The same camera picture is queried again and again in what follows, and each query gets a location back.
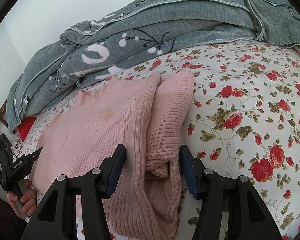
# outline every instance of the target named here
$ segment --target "floral bed sheet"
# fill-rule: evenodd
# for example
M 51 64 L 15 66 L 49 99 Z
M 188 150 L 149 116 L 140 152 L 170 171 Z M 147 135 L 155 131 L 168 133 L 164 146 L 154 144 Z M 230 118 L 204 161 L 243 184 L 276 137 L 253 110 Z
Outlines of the floral bed sheet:
M 221 176 L 246 175 L 255 185 L 280 229 L 283 240 L 300 230 L 300 47 L 283 48 L 256 41 L 196 46 L 162 55 L 119 73 L 136 80 L 159 71 L 173 75 L 184 69 L 195 75 L 193 104 L 182 130 L 182 142 L 206 167 Z M 109 81 L 96 83 L 96 90 Z M 37 117 L 18 155 L 36 149 L 42 130 L 57 114 L 70 109 L 78 94 Z M 192 238 L 201 201 L 183 180 L 175 240 Z M 42 198 L 38 192 L 37 201 Z M 225 205 L 221 240 L 226 239 Z M 84 240 L 77 219 L 78 239 Z M 112 239 L 131 239 L 111 233 Z

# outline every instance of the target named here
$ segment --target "folded sweater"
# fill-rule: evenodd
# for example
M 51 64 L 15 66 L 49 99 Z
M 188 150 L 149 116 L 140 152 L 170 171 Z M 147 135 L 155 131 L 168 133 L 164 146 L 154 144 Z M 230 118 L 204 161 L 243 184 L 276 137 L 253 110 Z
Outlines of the folded sweater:
M 39 138 L 37 148 L 43 150 L 31 173 L 34 186 L 45 193 L 59 174 L 84 175 L 124 144 L 127 157 L 116 192 L 104 201 L 109 229 L 137 239 L 171 239 L 181 194 L 180 129 L 194 76 L 182 71 L 164 79 L 158 87 L 159 73 L 137 81 L 113 77 L 99 90 L 80 91 L 74 106 Z M 80 197 L 76 208 L 81 216 Z

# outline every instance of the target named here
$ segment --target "hand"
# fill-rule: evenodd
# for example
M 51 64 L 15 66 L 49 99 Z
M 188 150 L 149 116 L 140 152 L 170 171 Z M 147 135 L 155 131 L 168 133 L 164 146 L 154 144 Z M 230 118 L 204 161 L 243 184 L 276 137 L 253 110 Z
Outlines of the hand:
M 29 179 L 25 179 L 24 180 L 24 184 L 26 187 L 31 187 L 32 186 L 32 182 Z M 37 208 L 37 205 L 35 203 L 35 199 L 34 197 L 34 190 L 32 188 L 28 188 L 27 191 L 23 194 L 23 196 L 20 198 L 20 202 L 23 204 L 22 207 L 22 211 L 24 213 L 27 213 L 28 216 L 31 216 L 35 209 Z M 15 211 L 16 215 L 18 218 L 24 220 L 21 212 L 19 211 L 15 201 L 18 200 L 18 196 L 16 194 L 14 194 L 12 191 L 9 191 L 7 194 L 7 199 L 9 201 L 10 206 L 12 207 L 12 209 Z

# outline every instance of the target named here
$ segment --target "blue gripper pad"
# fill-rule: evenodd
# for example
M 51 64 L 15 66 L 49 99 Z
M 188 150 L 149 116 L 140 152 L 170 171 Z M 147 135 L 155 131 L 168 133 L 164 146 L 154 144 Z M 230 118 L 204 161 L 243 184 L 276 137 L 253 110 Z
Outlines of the blue gripper pad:
M 187 145 L 181 145 L 179 151 L 179 161 L 188 185 L 189 193 L 193 195 L 195 199 L 200 199 L 200 188 L 203 182 L 203 163 L 201 160 L 193 158 Z
M 107 158 L 106 167 L 103 168 L 104 162 L 100 168 L 103 170 L 102 182 L 106 186 L 106 196 L 108 198 L 115 192 L 121 171 L 126 160 L 126 148 L 123 144 L 118 144 L 111 158 Z

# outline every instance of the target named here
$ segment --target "gray blanket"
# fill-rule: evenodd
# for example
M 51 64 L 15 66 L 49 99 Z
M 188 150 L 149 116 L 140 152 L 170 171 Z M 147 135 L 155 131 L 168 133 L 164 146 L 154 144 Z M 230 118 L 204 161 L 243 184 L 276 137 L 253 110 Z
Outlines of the gray blanket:
M 9 130 L 57 104 L 74 86 L 179 49 L 251 39 L 300 44 L 300 16 L 287 0 L 136 0 L 73 25 L 32 57 L 8 95 Z

